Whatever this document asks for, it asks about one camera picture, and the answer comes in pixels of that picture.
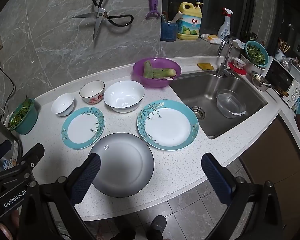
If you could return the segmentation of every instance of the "large gray plate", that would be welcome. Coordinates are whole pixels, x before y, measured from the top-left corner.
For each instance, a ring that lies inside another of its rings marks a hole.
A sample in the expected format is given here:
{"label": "large gray plate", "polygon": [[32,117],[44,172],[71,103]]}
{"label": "large gray plate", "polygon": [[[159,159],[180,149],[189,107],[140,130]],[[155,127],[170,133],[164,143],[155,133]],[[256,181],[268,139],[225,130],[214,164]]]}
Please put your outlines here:
{"label": "large gray plate", "polygon": [[152,152],[142,139],[130,133],[109,134],[99,140],[90,153],[98,154],[101,159],[93,185],[108,196],[132,196],[152,177]]}

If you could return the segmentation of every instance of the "purple peeler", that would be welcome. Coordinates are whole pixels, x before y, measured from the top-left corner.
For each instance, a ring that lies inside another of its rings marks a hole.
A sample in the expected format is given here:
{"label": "purple peeler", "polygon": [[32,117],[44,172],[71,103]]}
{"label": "purple peeler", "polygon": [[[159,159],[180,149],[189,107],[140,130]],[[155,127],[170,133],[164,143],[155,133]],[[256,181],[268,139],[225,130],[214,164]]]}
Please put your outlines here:
{"label": "purple peeler", "polygon": [[157,11],[158,8],[158,0],[149,0],[150,2],[150,12],[148,12],[146,19],[149,18],[160,18],[160,12]]}

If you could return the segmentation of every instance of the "yellow cloth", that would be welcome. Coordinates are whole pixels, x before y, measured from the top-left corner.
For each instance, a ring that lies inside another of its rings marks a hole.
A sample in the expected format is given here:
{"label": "yellow cloth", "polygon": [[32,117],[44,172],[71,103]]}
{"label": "yellow cloth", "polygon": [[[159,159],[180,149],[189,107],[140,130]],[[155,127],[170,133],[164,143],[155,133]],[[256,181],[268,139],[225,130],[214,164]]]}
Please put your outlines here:
{"label": "yellow cloth", "polygon": [[210,63],[198,63],[198,67],[202,70],[213,70],[213,66]]}

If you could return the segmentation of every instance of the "brown cabinet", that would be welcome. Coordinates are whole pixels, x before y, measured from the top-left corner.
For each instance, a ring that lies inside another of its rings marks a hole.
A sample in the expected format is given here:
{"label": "brown cabinet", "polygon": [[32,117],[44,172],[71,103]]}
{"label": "brown cabinet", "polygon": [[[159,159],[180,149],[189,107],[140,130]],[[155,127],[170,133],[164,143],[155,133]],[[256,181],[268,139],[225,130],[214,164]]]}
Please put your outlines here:
{"label": "brown cabinet", "polygon": [[300,151],[284,121],[277,117],[240,160],[253,183],[274,183],[284,239],[292,239],[300,228]]}

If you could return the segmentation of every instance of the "screw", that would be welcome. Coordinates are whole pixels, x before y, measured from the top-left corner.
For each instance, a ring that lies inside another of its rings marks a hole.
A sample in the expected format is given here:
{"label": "screw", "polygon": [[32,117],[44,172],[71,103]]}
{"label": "screw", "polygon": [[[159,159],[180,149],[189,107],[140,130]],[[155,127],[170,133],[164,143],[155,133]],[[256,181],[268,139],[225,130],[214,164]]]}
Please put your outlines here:
{"label": "screw", "polygon": [[236,180],[237,182],[239,182],[240,184],[242,184],[242,183],[245,182],[245,180],[244,180],[243,177],[236,177],[235,180]]}
{"label": "screw", "polygon": [[35,185],[37,185],[37,183],[35,181],[31,181],[29,184],[30,187],[35,187]]}
{"label": "screw", "polygon": [[66,177],[59,177],[58,182],[59,183],[64,183],[66,181]]}
{"label": "screw", "polygon": [[266,185],[268,187],[273,187],[273,183],[271,181],[269,181],[269,180],[266,181]]}

